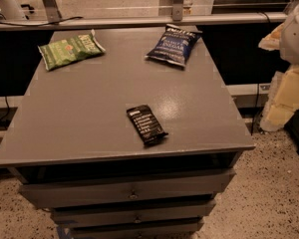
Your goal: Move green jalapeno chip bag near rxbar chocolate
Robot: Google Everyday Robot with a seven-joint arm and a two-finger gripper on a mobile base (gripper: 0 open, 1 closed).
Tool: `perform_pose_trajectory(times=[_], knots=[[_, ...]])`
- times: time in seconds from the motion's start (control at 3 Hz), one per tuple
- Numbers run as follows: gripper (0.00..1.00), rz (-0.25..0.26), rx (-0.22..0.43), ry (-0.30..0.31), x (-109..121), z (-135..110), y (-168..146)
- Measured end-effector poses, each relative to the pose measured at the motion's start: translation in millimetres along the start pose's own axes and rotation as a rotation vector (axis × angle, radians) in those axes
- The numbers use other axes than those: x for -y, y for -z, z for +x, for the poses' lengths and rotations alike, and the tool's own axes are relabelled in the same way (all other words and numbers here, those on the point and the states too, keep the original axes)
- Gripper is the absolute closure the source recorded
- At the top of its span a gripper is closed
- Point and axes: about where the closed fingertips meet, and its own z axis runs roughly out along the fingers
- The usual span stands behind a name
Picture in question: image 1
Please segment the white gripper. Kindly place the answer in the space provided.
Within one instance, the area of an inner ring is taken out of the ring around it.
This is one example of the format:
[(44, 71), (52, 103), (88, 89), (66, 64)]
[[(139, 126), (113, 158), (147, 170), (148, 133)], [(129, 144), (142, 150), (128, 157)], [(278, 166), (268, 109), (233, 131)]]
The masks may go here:
[(280, 49), (280, 57), (292, 64), (285, 73), (276, 72), (272, 78), (260, 120), (263, 130), (277, 131), (299, 110), (299, 3), (284, 24), (262, 38), (258, 47), (267, 51)]

